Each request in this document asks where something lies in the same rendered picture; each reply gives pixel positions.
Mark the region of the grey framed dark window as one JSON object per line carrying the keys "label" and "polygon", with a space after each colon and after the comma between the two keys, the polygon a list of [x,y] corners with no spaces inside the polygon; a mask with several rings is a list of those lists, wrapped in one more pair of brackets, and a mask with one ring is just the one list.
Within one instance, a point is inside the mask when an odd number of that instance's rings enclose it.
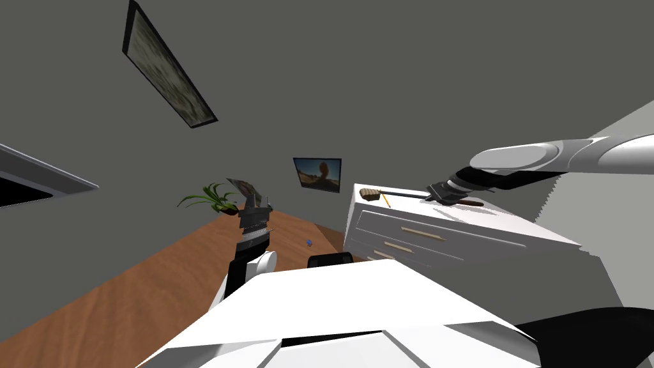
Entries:
{"label": "grey framed dark window", "polygon": [[96,189],[94,183],[0,144],[0,208]]}

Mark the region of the large black framed picture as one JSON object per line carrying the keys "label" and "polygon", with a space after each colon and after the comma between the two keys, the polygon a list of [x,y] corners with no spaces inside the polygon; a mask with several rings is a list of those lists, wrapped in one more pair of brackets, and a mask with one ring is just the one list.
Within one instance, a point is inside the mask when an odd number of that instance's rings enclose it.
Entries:
{"label": "large black framed picture", "polygon": [[218,121],[136,0],[128,2],[122,53],[190,128]]}

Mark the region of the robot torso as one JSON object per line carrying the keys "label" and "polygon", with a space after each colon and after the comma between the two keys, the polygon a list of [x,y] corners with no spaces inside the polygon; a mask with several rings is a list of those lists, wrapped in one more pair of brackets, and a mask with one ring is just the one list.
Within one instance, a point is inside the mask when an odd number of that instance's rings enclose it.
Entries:
{"label": "robot torso", "polygon": [[509,322],[393,260],[275,272],[268,252],[136,368],[539,368]]}

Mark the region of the small dark framed sunset picture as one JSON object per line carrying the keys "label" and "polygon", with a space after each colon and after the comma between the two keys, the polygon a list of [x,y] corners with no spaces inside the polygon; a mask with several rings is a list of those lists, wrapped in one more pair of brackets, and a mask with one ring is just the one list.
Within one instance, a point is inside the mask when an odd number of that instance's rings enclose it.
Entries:
{"label": "small dark framed sunset picture", "polygon": [[293,158],[302,188],[339,193],[341,158]]}

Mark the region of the green potted plant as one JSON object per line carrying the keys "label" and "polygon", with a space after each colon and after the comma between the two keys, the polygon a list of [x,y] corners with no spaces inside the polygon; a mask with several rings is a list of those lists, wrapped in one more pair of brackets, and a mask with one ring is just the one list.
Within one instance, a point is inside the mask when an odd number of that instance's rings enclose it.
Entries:
{"label": "green potted plant", "polygon": [[191,201],[191,203],[188,203],[185,206],[186,208],[196,204],[209,204],[209,206],[218,213],[224,213],[230,216],[237,215],[239,213],[238,207],[235,205],[234,201],[229,200],[229,195],[233,195],[235,192],[219,194],[217,189],[221,185],[223,185],[223,183],[212,183],[202,187],[202,194],[186,196],[179,202],[178,207],[187,201]]}

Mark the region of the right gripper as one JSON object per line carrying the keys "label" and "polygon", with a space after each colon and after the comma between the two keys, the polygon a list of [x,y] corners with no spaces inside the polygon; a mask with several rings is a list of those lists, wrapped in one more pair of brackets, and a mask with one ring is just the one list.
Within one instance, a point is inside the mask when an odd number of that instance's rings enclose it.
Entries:
{"label": "right gripper", "polygon": [[444,206],[453,206],[463,199],[463,192],[451,187],[447,182],[438,182],[427,187],[431,201]]}

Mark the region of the small tilted photo frame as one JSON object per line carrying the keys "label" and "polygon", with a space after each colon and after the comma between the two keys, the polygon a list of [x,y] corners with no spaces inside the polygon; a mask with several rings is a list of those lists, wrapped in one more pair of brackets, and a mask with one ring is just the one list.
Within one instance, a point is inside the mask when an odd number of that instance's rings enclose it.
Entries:
{"label": "small tilted photo frame", "polygon": [[247,181],[235,180],[227,178],[227,181],[231,183],[238,191],[247,198],[249,195],[255,196],[255,205],[260,206],[262,201],[262,195]]}

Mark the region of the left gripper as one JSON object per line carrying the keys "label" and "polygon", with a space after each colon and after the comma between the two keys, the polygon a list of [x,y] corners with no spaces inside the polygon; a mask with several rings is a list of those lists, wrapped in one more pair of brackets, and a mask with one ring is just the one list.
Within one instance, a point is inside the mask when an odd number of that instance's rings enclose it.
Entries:
{"label": "left gripper", "polygon": [[266,228],[272,211],[273,208],[268,200],[268,196],[262,197],[259,207],[256,207],[256,195],[248,195],[245,201],[245,207],[238,213],[238,217],[240,218],[239,228]]}

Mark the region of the white dresser with drawers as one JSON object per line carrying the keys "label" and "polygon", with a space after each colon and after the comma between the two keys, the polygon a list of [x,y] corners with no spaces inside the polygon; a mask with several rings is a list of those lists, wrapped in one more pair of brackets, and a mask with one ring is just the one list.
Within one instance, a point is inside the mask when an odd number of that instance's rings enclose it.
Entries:
{"label": "white dresser with drawers", "polygon": [[580,245],[533,222],[484,206],[444,206],[435,201],[386,195],[365,201],[362,188],[427,196],[426,192],[355,184],[344,251],[375,261],[392,259],[418,272],[456,268]]}

